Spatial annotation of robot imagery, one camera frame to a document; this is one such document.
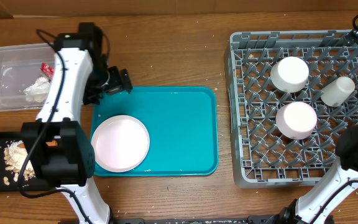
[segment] teal placemat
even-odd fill
[[[114,173],[96,165],[103,177],[210,175],[218,167],[216,99],[205,87],[134,87],[130,94],[105,96],[93,110],[92,134],[106,119],[129,115],[150,135],[150,149],[134,170]]]

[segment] round plate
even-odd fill
[[[96,162],[111,172],[137,167],[146,157],[150,136],[138,119],[127,115],[109,118],[93,133],[91,144]]]

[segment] gray dish rack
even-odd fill
[[[225,53],[231,109],[231,149],[235,183],[241,188],[314,185],[335,160],[341,133],[358,124],[358,46],[346,45],[349,30],[236,32]],[[284,57],[299,57],[310,70],[296,93],[274,88],[270,69]],[[337,108],[325,105],[321,89],[340,76],[356,90]],[[283,136],[275,115],[283,105],[303,101],[318,115],[303,140]]]

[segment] red wrapper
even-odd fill
[[[41,75],[45,76],[49,80],[53,78],[54,70],[47,63],[42,63],[41,65]]]

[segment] wooden tabletop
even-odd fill
[[[247,217],[278,213],[310,187],[240,189],[234,184],[230,109],[223,53],[237,31],[350,29],[358,12],[288,12],[199,16],[119,16],[0,20],[0,46],[42,42],[35,29],[75,32],[93,21],[111,41],[110,65],[127,68],[135,86],[207,86],[218,104],[219,167],[208,177],[95,178],[118,218]],[[0,131],[18,131],[37,110],[0,113]],[[81,123],[91,130],[92,107]],[[337,223],[358,223],[358,190],[333,211]],[[76,218],[62,195],[27,199],[0,193],[0,223],[56,223]]]

